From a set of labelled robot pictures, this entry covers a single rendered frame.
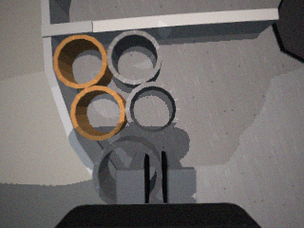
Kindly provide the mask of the grey steel bushing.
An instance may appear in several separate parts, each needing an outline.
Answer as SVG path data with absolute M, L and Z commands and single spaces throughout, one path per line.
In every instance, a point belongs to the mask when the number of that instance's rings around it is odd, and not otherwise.
M 152 201 L 161 189 L 162 184 L 162 164 L 160 153 L 153 143 L 138 136 L 127 136 L 119 138 L 117 141 L 102 150 L 94 162 L 92 179 L 94 189 L 100 198 L 107 204 L 115 204 L 115 180 L 111 176 L 108 167 L 109 156 L 115 148 L 135 147 L 146 153 L 155 164 L 155 174 L 150 180 L 149 202 Z M 148 202 L 148 203 L 149 203 Z
M 153 71 L 143 79 L 125 79 L 119 73 L 119 58 L 125 50 L 136 46 L 147 48 L 148 50 L 150 50 L 155 56 L 157 63 Z M 161 47 L 159 46 L 154 37 L 152 37 L 145 31 L 133 29 L 129 31 L 124 31 L 123 33 L 114 38 L 114 40 L 108 47 L 106 59 L 108 63 L 108 68 L 110 69 L 114 77 L 125 86 L 135 88 L 143 83 L 155 82 L 155 80 L 160 75 L 162 65 L 162 52 Z
M 157 90 L 162 92 L 169 98 L 169 100 L 172 103 L 172 107 L 173 107 L 172 117 L 169 120 L 169 122 L 161 128 L 157 128 L 157 129 L 145 128 L 138 123 L 138 121 L 134 116 L 133 109 L 136 100 L 141 94 L 149 90 Z M 137 132 L 139 132 L 140 134 L 149 137 L 161 136 L 172 130 L 179 120 L 180 113 L 181 113 L 180 101 L 174 90 L 169 86 L 158 82 L 143 83 L 137 86 L 136 88 L 134 88 L 130 93 L 130 95 L 128 96 L 125 105 L 126 118 L 130 123 L 130 125 L 132 126 L 132 128 Z

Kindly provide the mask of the bronze bushing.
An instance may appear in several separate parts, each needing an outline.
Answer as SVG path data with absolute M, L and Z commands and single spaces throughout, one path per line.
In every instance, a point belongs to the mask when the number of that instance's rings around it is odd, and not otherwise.
M 100 50 L 102 53 L 103 65 L 101 71 L 94 80 L 86 84 L 78 84 L 72 75 L 73 61 L 79 53 L 91 49 Z M 108 68 L 106 56 L 106 49 L 94 37 L 85 34 L 72 35 L 63 40 L 56 48 L 53 57 L 53 67 L 58 79 L 66 86 L 71 86 L 80 90 L 91 86 L 107 86 L 112 80 L 113 74 Z
M 108 133 L 100 132 L 93 128 L 92 125 L 88 122 L 88 118 L 86 115 L 87 107 L 91 100 L 94 99 L 96 96 L 104 93 L 111 94 L 118 102 L 121 110 L 120 120 L 117 126 L 111 132 Z M 106 86 L 94 85 L 85 88 L 78 95 L 76 95 L 71 105 L 70 117 L 73 126 L 79 132 L 80 135 L 88 138 L 89 140 L 102 141 L 115 136 L 125 128 L 128 122 L 125 114 L 125 105 L 126 100 L 121 94 L 115 92 L 114 90 Z

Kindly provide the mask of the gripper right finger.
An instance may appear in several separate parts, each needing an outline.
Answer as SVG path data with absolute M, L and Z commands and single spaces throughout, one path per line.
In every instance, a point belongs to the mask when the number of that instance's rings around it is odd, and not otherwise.
M 193 166 L 182 167 L 175 151 L 162 151 L 161 170 L 164 203 L 197 203 L 197 171 Z

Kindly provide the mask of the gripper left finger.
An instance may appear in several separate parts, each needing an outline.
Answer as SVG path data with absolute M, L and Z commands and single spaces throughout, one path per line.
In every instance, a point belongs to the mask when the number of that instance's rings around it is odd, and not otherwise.
M 149 202 L 149 156 L 137 151 L 129 167 L 115 172 L 116 204 L 146 204 Z

